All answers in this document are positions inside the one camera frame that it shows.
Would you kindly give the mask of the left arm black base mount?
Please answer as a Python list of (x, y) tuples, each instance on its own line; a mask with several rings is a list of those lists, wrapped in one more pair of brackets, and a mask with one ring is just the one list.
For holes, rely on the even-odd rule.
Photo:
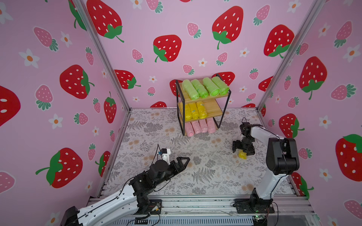
[(162, 200), (149, 199), (147, 196), (137, 196), (137, 207), (139, 208), (135, 215), (143, 215), (143, 217), (136, 217), (136, 220), (145, 220), (151, 215), (161, 213)]

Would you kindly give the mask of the yellow roll with teal label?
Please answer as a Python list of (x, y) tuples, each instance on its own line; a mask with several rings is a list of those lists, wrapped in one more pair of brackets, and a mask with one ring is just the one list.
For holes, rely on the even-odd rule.
[(196, 103), (198, 111), (199, 111), (199, 118), (200, 119), (205, 119), (207, 118), (207, 111), (206, 108), (204, 106), (204, 103), (202, 101), (199, 101)]

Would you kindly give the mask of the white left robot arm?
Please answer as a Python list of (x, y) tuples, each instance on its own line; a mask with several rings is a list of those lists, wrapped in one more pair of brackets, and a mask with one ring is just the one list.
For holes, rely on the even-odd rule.
[(144, 171), (127, 181), (120, 191), (90, 206), (66, 210), (62, 226), (107, 226), (123, 217), (135, 214), (138, 210), (147, 209), (150, 203), (148, 195), (154, 192), (157, 185), (170, 180), (187, 168), (188, 157), (178, 157), (176, 161), (167, 163), (158, 160)]

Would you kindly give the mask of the light green roll with label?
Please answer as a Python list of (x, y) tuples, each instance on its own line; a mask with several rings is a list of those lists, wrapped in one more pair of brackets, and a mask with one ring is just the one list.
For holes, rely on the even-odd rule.
[(201, 98), (207, 98), (209, 96), (208, 91), (204, 87), (204, 85), (201, 84), (201, 82), (197, 79), (194, 79), (191, 81), (191, 84), (195, 88), (195, 90), (198, 92), (199, 96)]

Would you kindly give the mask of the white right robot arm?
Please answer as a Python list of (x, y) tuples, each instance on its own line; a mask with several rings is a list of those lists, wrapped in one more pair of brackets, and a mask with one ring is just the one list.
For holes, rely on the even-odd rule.
[(253, 189), (248, 201), (250, 208), (269, 206), (273, 202), (273, 192), (278, 185), (300, 167), (295, 139), (281, 137), (260, 124), (243, 122), (240, 125), (242, 140), (233, 141), (232, 151), (239, 150), (239, 156), (248, 157), (255, 154), (254, 142), (259, 140), (267, 146), (266, 171), (261, 183)]

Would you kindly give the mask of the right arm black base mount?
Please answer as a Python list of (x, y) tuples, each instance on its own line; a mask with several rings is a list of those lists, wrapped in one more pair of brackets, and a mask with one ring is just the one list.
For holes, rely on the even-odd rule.
[(267, 226), (268, 217), (275, 213), (273, 199), (260, 198), (254, 188), (249, 199), (235, 199), (232, 206), (238, 214), (251, 214), (254, 226)]

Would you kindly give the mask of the pink roll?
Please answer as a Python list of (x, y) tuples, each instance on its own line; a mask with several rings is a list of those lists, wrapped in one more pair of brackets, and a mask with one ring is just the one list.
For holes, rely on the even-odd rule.
[(194, 130), (190, 122), (185, 123), (185, 134), (188, 137), (194, 136)]
[(208, 132), (208, 125), (205, 119), (199, 120), (199, 125), (202, 133)]
[(206, 119), (206, 124), (208, 127), (208, 133), (212, 134), (216, 132), (217, 126), (215, 124), (215, 121), (213, 118), (207, 118)]
[(194, 130), (194, 134), (201, 133), (202, 129), (198, 121), (192, 121), (191, 122), (192, 128)]

